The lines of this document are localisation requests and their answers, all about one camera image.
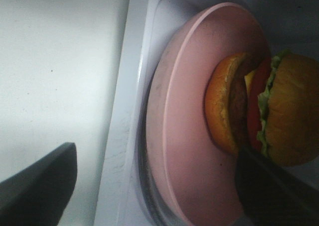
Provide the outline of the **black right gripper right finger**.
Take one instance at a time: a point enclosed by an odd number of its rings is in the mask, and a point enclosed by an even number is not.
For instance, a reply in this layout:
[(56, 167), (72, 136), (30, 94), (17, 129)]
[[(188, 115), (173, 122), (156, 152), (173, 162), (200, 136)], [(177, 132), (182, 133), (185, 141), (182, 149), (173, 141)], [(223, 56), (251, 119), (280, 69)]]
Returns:
[(235, 187), (244, 214), (256, 226), (317, 226), (319, 192), (259, 152), (242, 147)]

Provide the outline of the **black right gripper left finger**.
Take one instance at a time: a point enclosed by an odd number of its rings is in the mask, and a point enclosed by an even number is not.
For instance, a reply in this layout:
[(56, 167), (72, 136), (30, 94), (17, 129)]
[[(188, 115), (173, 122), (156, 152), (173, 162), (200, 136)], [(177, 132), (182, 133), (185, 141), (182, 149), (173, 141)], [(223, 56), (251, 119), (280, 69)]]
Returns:
[(67, 142), (0, 183), (0, 224), (58, 225), (76, 180), (76, 145)]

